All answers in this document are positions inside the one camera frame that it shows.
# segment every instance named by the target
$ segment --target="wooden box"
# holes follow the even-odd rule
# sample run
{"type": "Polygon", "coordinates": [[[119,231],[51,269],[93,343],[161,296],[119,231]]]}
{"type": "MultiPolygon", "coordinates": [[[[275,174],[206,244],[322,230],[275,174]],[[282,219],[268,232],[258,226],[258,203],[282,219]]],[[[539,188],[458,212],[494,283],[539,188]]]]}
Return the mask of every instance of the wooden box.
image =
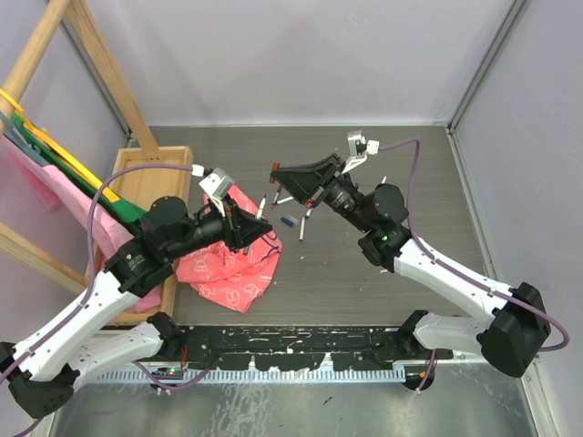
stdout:
{"type": "MultiPolygon", "coordinates": [[[[156,162],[192,165],[192,152],[189,147],[161,147],[159,150],[161,160],[157,161],[145,158],[141,148],[122,148],[118,152],[114,173],[124,168],[156,162]]],[[[154,200],[162,196],[178,196],[187,201],[190,178],[191,174],[187,171],[152,168],[135,171],[117,178],[112,182],[111,188],[124,199],[149,210],[154,200]]],[[[98,248],[95,260],[96,264],[101,266],[103,254],[98,248]]],[[[174,310],[176,286],[176,276],[172,275],[162,285],[162,303],[159,306],[139,314],[129,308],[118,314],[108,325],[137,325],[158,311],[166,312],[171,316],[174,310]]]]}

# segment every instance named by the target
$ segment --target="pink cloth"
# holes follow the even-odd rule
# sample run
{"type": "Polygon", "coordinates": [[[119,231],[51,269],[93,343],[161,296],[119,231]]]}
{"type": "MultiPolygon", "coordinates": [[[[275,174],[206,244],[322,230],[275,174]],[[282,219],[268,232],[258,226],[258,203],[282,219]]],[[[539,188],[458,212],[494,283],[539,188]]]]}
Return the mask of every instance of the pink cloth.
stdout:
{"type": "MultiPolygon", "coordinates": [[[[73,184],[56,166],[40,167],[18,149],[7,138],[0,138],[0,142],[16,166],[30,172],[43,186],[38,190],[38,184],[33,185],[39,196],[57,196],[71,211],[73,216],[87,228],[87,216],[91,199],[73,184]]],[[[93,238],[103,252],[105,259],[109,259],[118,249],[133,237],[122,225],[115,221],[100,205],[97,205],[93,218],[93,238]]],[[[153,289],[145,298],[134,305],[135,312],[143,312],[158,306],[162,302],[160,286],[153,289]]]]}
{"type": "MultiPolygon", "coordinates": [[[[232,187],[229,194],[241,208],[251,214],[257,212],[258,207],[237,187],[232,187]]],[[[257,239],[247,255],[242,250],[232,253],[219,242],[182,258],[176,275],[203,298],[247,312],[270,285],[282,247],[275,232],[257,239]]]]}
{"type": "Polygon", "coordinates": [[[61,206],[61,199],[58,198],[58,196],[51,190],[51,188],[46,186],[45,182],[37,178],[35,174],[26,168],[26,166],[18,159],[14,159],[12,155],[11,158],[14,161],[16,168],[20,170],[20,173],[22,173],[22,176],[33,188],[38,198],[40,198],[41,202],[45,204],[46,209],[48,209],[50,212],[55,212],[58,207],[61,206]]]}

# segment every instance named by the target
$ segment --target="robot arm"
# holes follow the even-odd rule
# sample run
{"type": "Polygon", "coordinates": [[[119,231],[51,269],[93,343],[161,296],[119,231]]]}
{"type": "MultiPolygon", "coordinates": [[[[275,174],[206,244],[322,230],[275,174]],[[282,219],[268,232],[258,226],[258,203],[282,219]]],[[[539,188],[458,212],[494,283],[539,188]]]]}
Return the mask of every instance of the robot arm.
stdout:
{"type": "Polygon", "coordinates": [[[63,329],[8,375],[10,391],[31,417],[54,412],[83,384],[119,365],[165,352],[174,356],[182,345],[181,331],[164,313],[112,339],[83,345],[114,316],[171,276],[175,259],[218,241],[236,252],[272,230],[267,221],[240,209],[229,197],[233,180],[222,170],[207,172],[194,167],[195,176],[207,173],[200,185],[209,195],[208,205],[189,217],[180,198],[156,200],[140,219],[142,234],[106,262],[84,306],[81,302],[87,290],[27,339],[17,344],[0,343],[0,370],[5,371],[72,310],[81,307],[63,329]]]}
{"type": "Polygon", "coordinates": [[[515,289],[483,277],[414,238],[401,224],[409,211],[398,187],[380,184],[364,195],[348,173],[368,154],[376,154],[378,142],[367,141],[361,132],[350,133],[348,142],[351,156],[346,161],[332,154],[306,166],[281,168],[275,163],[271,182],[277,181],[306,207],[328,205],[365,234],[358,244],[372,264],[421,282],[471,316],[452,318],[416,311],[399,330],[404,349],[479,353],[503,373],[522,376],[550,334],[550,326],[503,297],[545,312],[538,290],[526,283],[515,289]]]}

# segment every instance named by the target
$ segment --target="white wall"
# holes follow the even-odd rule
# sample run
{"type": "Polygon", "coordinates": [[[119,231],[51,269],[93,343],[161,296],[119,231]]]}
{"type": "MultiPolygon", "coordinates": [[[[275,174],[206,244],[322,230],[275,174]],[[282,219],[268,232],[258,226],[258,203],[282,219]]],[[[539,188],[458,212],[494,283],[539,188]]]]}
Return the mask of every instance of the white wall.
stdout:
{"type": "MultiPolygon", "coordinates": [[[[2,2],[0,15],[0,84],[32,33],[43,0],[2,2]]],[[[38,126],[97,175],[111,173],[123,134],[93,82],[58,30],[22,101],[38,126]]],[[[65,208],[50,214],[5,150],[0,148],[0,220],[56,255],[79,272],[87,263],[85,233],[65,208]]],[[[0,340],[17,341],[33,333],[69,301],[72,294],[0,253],[0,340]]],[[[30,419],[0,388],[2,435],[22,431],[30,419]]]]}
{"type": "Polygon", "coordinates": [[[449,121],[510,0],[90,0],[151,125],[449,121]]]}
{"type": "Polygon", "coordinates": [[[583,426],[583,3],[531,2],[458,129],[502,277],[538,286],[572,335],[544,355],[570,435],[583,426]]]}

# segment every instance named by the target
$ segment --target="white gear rack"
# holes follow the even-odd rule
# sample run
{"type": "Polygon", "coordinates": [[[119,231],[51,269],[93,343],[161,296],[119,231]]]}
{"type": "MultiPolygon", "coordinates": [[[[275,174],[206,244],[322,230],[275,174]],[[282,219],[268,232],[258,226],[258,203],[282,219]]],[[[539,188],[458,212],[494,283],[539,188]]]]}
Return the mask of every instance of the white gear rack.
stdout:
{"type": "MultiPolygon", "coordinates": [[[[149,371],[155,371],[161,367],[158,365],[147,366],[149,371]]],[[[184,384],[192,381],[201,374],[201,371],[186,371],[182,380],[165,380],[166,384],[184,384]]],[[[328,356],[322,361],[318,369],[309,371],[280,371],[271,368],[268,371],[258,371],[254,365],[250,365],[246,371],[210,371],[199,381],[199,384],[328,384],[328,383],[403,383],[405,382],[405,369],[403,364],[394,364],[392,370],[381,371],[334,371],[332,359],[328,356]]],[[[105,373],[91,383],[93,384],[151,384],[152,381],[136,366],[124,366],[115,371],[105,373]]]]}

